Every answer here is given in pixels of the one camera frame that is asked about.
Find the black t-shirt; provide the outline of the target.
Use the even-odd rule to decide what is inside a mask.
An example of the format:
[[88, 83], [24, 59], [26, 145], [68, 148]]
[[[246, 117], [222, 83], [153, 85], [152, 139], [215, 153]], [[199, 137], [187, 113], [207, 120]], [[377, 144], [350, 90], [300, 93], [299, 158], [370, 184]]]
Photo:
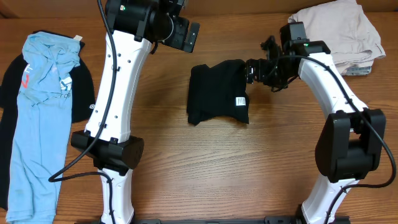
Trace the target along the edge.
[[213, 67], [194, 66], [188, 89], [188, 122], [194, 126], [218, 116], [249, 123], [245, 62], [226, 60]]

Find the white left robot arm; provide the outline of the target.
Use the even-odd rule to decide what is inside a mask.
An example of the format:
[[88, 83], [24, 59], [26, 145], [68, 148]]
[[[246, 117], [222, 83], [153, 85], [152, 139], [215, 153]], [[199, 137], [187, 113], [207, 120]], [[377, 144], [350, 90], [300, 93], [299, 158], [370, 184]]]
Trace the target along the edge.
[[103, 191], [99, 223], [133, 223], [132, 172], [144, 149], [131, 135], [131, 112], [141, 70], [159, 44], [193, 52], [200, 25], [180, 16], [185, 0], [107, 1], [100, 13], [106, 58], [93, 112], [71, 145], [92, 158]]

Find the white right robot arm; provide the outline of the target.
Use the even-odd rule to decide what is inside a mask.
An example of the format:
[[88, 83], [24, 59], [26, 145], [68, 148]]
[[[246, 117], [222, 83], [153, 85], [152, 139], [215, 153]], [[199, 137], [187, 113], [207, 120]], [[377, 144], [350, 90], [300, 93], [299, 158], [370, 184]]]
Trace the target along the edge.
[[371, 110], [349, 88], [338, 73], [324, 41], [311, 41], [303, 22], [290, 22], [280, 29], [281, 44], [274, 36], [261, 44], [265, 59], [246, 62], [247, 83], [260, 82], [273, 92], [286, 89], [299, 78], [318, 100], [325, 124], [315, 147], [320, 175], [296, 215], [265, 217], [265, 223], [349, 223], [335, 213], [346, 194], [375, 171], [381, 151], [386, 117]]

